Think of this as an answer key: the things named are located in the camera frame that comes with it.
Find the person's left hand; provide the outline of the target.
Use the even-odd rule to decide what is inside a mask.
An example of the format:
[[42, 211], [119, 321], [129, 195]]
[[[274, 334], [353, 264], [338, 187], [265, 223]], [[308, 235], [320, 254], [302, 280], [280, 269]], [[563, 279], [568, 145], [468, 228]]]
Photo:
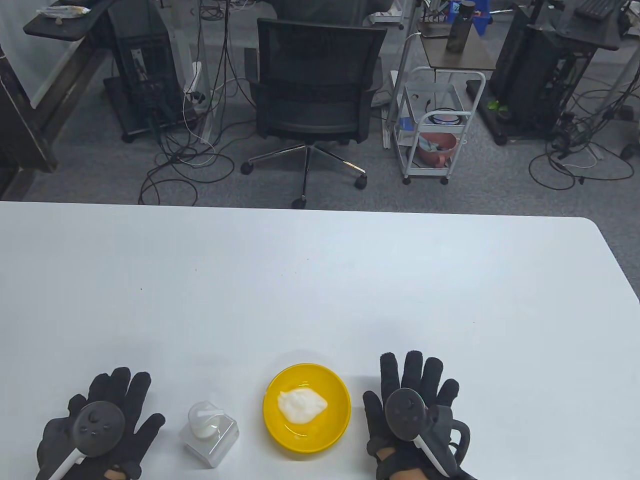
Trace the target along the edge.
[[82, 409], [96, 402], [109, 402], [123, 414], [123, 432], [119, 442], [104, 455], [87, 456], [75, 463], [62, 476], [69, 480], [132, 480], [142, 475], [142, 460], [165, 424], [161, 413], [151, 414], [140, 426], [138, 422], [151, 386], [151, 375], [138, 372], [135, 375], [126, 366], [115, 368], [112, 373], [94, 377], [87, 395], [75, 394], [70, 398], [65, 417], [53, 418], [46, 423], [36, 450], [39, 472], [37, 480], [49, 479], [55, 457], [61, 455], [61, 447], [70, 444], [73, 424]]

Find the person's right hand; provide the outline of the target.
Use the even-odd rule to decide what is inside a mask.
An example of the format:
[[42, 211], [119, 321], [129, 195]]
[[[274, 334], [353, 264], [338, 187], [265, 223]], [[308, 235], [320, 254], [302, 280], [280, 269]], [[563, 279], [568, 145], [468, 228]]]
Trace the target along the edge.
[[363, 396], [369, 440], [378, 480], [470, 480], [461, 467], [470, 429], [451, 409], [459, 392], [454, 379], [441, 382], [442, 361], [407, 353], [399, 373], [395, 355], [381, 355], [381, 394]]

